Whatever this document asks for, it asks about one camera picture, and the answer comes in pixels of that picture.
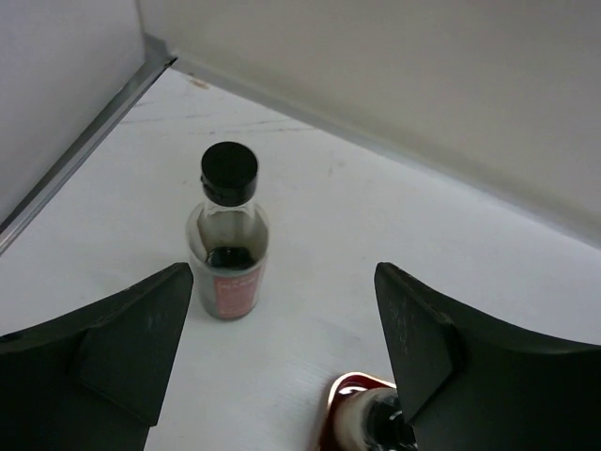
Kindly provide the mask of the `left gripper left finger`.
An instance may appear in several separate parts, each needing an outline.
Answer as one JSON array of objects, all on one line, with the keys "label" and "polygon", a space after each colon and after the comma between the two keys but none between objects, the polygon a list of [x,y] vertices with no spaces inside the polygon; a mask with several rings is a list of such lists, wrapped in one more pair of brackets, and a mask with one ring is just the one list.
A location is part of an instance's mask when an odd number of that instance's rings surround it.
[{"label": "left gripper left finger", "polygon": [[1,338],[4,450],[142,450],[162,411],[193,275],[175,263]]}]

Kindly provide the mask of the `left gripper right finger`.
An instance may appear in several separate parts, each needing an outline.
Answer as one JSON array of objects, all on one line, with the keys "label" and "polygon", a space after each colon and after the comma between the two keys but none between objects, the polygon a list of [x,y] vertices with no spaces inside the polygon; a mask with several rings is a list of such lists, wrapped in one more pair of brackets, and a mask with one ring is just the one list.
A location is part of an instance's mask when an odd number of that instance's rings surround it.
[{"label": "left gripper right finger", "polygon": [[496,319],[391,263],[374,275],[406,423],[422,450],[596,450],[600,349]]}]

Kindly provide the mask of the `dark sauce glass bottle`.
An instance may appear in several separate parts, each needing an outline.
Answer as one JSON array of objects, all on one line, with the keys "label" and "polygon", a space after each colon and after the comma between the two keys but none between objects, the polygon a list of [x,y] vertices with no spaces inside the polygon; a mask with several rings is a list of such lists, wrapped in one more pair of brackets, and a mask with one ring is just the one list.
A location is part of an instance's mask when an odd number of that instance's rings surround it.
[{"label": "dark sauce glass bottle", "polygon": [[258,159],[225,141],[204,152],[200,169],[204,199],[186,224],[194,292],[212,317],[241,319],[257,304],[270,238],[267,214],[254,201]]}]

